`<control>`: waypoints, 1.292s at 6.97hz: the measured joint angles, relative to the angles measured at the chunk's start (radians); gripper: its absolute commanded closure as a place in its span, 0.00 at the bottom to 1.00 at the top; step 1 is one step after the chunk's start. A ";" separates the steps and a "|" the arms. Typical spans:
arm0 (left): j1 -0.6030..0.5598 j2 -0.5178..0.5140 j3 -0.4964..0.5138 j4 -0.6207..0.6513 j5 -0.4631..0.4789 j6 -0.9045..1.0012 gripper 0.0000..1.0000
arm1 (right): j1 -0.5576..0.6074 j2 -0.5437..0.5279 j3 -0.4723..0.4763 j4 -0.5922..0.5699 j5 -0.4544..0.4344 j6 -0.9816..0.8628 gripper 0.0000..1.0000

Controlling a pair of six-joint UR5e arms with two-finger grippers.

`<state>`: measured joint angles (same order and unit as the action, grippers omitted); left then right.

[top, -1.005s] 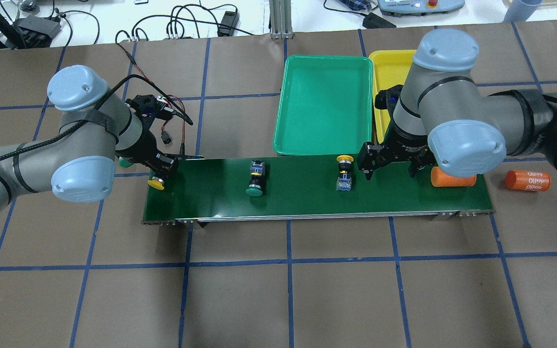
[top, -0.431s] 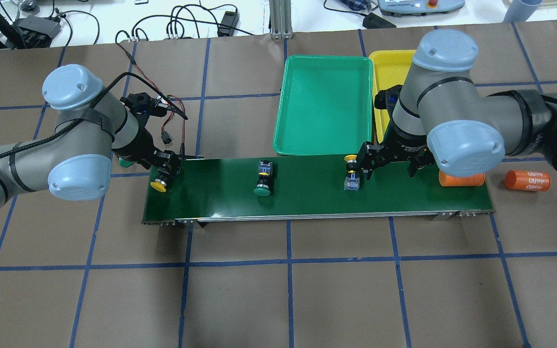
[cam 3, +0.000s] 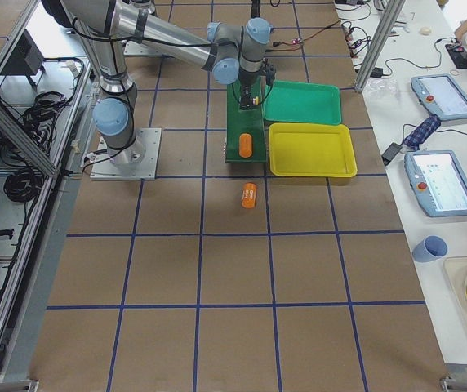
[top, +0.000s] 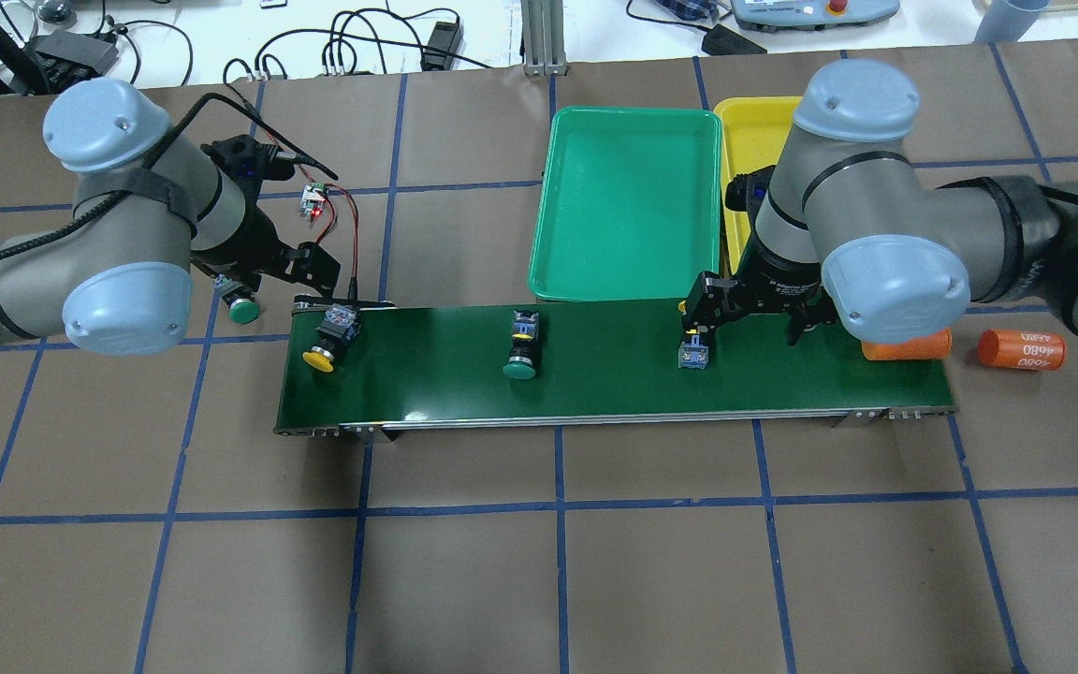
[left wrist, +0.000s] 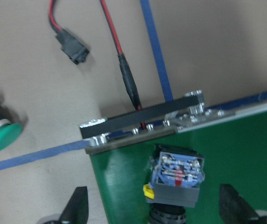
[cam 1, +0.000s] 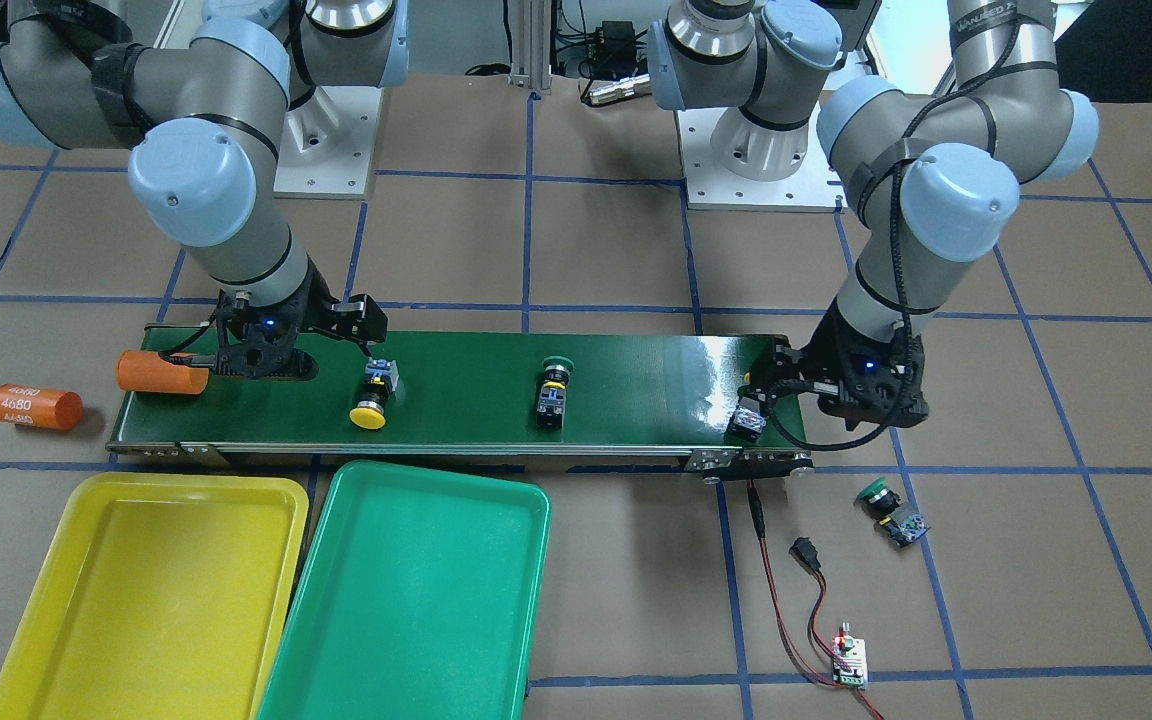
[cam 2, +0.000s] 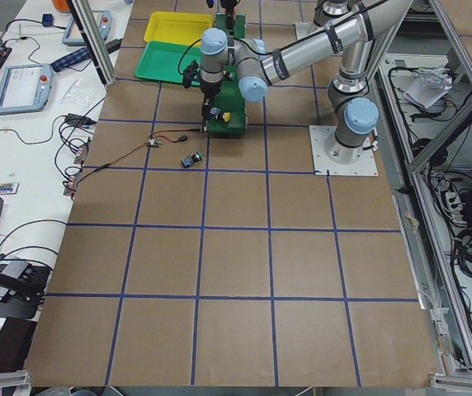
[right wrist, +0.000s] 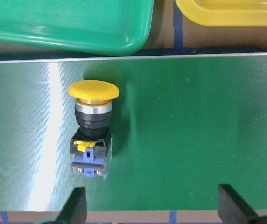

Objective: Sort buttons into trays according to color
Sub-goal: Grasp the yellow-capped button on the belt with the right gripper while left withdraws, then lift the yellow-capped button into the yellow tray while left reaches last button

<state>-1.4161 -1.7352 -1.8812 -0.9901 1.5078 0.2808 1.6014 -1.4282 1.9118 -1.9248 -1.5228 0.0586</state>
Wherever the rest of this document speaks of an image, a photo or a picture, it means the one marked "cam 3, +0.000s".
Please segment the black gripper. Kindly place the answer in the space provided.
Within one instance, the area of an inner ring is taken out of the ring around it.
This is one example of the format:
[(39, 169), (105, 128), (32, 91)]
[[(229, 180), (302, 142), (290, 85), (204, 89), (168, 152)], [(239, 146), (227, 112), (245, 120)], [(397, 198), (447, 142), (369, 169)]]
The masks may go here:
[(259, 78), (258, 71), (247, 71), (240, 69), (238, 74), (239, 82), (239, 108), (240, 110), (254, 109), (257, 106), (257, 95), (251, 93), (251, 86), (254, 85)]

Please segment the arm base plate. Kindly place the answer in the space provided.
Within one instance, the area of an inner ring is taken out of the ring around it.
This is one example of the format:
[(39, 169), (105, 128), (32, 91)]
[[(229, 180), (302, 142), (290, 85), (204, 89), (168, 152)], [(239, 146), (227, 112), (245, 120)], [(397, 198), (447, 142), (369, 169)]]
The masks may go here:
[(143, 43), (123, 40), (122, 44), (125, 57), (163, 57), (160, 51), (148, 47)]
[(103, 137), (99, 149), (102, 154), (89, 158), (92, 180), (154, 180), (162, 138), (160, 127), (140, 128), (135, 142), (118, 153), (108, 149)]

